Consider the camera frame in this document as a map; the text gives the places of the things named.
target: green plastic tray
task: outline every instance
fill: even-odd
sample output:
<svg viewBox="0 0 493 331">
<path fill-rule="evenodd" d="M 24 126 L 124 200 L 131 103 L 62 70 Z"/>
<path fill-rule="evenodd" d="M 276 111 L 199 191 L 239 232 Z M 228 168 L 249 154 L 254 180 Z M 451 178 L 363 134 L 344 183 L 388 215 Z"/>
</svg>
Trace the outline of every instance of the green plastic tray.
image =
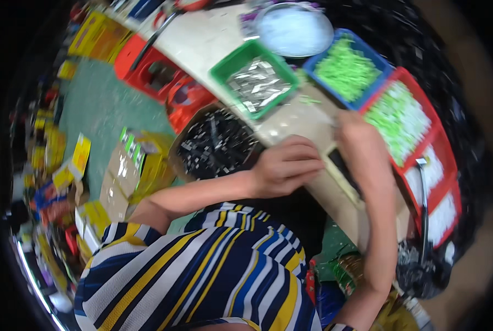
<svg viewBox="0 0 493 331">
<path fill-rule="evenodd" d="M 210 75 L 213 76 L 213 78 L 221 84 L 238 103 L 242 103 L 238 95 L 228 86 L 226 81 L 230 76 L 241 70 L 256 57 L 261 57 L 264 61 L 270 63 L 276 74 L 285 82 L 290 83 L 290 89 L 269 102 L 262 110 L 256 113 L 246 112 L 248 113 L 248 116 L 254 120 L 265 115 L 270 109 L 282 102 L 298 88 L 299 80 L 285 60 L 283 60 L 283 57 L 273 54 L 257 40 L 248 40 L 210 69 Z"/>
</svg>

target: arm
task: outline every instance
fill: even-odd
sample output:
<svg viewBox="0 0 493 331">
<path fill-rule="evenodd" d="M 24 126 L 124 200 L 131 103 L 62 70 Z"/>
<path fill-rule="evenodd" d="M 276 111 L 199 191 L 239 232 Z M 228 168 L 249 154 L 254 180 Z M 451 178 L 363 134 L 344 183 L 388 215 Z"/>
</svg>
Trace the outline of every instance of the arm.
<svg viewBox="0 0 493 331">
<path fill-rule="evenodd" d="M 191 182 L 162 189 L 143 199 L 131 215 L 130 222 L 147 224 L 165 234 L 171 221 L 208 205 L 251 197 L 250 173 L 241 171 L 229 176 Z"/>
<path fill-rule="evenodd" d="M 172 220 L 214 203 L 289 195 L 323 167 L 311 141 L 290 136 L 265 150 L 252 170 L 162 189 L 146 197 L 129 222 L 146 224 L 165 234 Z"/>
<path fill-rule="evenodd" d="M 372 326 L 395 278 L 395 181 L 386 146 L 376 129 L 354 113 L 342 113 L 340 122 L 341 153 L 364 194 L 370 238 L 364 282 L 349 297 L 333 323 L 363 331 Z"/>
</svg>

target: green floor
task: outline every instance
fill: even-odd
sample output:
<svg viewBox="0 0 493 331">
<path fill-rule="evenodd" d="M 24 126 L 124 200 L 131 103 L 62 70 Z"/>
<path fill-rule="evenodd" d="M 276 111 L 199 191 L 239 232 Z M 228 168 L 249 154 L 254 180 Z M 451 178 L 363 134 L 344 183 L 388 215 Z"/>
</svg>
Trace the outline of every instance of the green floor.
<svg viewBox="0 0 493 331">
<path fill-rule="evenodd" d="M 116 78 L 113 66 L 95 60 L 79 59 L 78 70 L 69 83 L 63 83 L 65 95 L 60 129 L 66 132 L 68 159 L 80 132 L 92 146 L 85 172 L 90 199 L 99 198 L 105 168 L 124 126 L 174 135 L 162 105 Z M 173 185 L 182 184 L 175 180 Z M 169 233 L 178 231 L 190 215 L 172 223 Z M 348 237 L 332 220 L 328 221 L 323 241 L 324 249 L 317 258 L 320 278 L 331 280 L 327 261 L 340 253 L 356 250 Z"/>
</svg>

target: yellow cardboard box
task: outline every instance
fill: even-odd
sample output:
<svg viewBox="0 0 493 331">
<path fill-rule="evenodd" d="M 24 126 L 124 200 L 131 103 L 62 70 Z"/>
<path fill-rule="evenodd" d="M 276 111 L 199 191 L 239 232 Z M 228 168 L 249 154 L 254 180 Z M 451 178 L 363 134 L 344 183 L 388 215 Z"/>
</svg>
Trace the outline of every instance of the yellow cardboard box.
<svg viewBox="0 0 493 331">
<path fill-rule="evenodd" d="M 131 30 L 94 11 L 82 24 L 68 48 L 68 54 L 114 63 L 119 51 L 132 35 Z"/>
</svg>

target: blue yellow white striped shirt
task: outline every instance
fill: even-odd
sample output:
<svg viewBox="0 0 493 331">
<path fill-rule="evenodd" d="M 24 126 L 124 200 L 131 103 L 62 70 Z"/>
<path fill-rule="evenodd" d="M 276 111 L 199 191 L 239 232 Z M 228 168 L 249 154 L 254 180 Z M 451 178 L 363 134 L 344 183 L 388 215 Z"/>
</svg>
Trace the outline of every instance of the blue yellow white striped shirt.
<svg viewBox="0 0 493 331">
<path fill-rule="evenodd" d="M 289 229 L 263 211 L 225 202 L 175 235 L 113 223 L 81 276 L 74 309 L 83 330 L 236 322 L 320 331 L 303 286 L 306 271 L 303 247 Z"/>
</svg>

